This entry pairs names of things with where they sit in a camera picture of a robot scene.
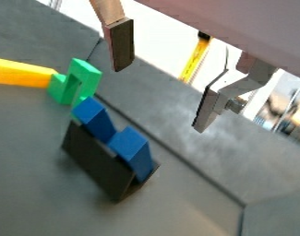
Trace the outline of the gripper right finger 1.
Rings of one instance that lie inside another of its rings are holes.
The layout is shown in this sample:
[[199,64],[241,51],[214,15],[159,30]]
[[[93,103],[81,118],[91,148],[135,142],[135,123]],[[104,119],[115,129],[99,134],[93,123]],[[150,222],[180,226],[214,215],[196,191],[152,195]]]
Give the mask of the gripper right finger 1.
[[196,107],[196,116],[191,123],[194,129],[202,133],[215,117],[227,108],[229,101],[249,91],[259,89],[270,80],[277,67],[242,53],[235,70],[243,74],[241,78],[231,74],[227,66],[209,82]]

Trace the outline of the gripper left finger 1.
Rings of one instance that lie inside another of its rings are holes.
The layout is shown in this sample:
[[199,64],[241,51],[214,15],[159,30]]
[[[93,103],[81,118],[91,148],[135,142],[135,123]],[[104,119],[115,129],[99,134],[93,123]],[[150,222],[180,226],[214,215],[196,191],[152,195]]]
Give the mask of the gripper left finger 1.
[[101,22],[112,69],[124,69],[134,61],[134,21],[124,16],[119,0],[88,0]]

